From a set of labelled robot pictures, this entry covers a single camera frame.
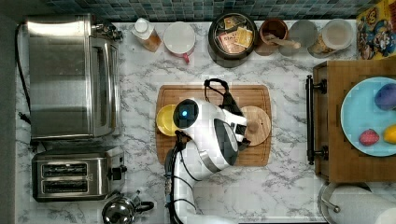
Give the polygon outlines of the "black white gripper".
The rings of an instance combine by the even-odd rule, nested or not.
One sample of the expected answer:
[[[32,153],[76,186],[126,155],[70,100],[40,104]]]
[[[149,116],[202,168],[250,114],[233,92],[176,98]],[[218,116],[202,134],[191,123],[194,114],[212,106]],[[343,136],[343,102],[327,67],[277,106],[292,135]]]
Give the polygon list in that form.
[[[223,110],[225,120],[231,125],[235,134],[238,150],[245,150],[250,144],[250,141],[245,137],[248,120],[228,91],[223,94],[223,101],[219,107]]]

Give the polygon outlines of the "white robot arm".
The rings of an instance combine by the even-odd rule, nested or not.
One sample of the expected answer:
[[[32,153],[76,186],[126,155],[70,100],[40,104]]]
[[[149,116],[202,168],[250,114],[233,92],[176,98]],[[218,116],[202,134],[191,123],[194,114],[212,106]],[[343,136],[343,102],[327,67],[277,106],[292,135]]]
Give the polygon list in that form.
[[[167,208],[172,224],[237,224],[215,215],[199,215],[193,187],[207,177],[235,164],[249,145],[248,121],[230,93],[223,103],[190,98],[177,104],[173,113],[177,142],[168,152],[165,170],[170,182]]]

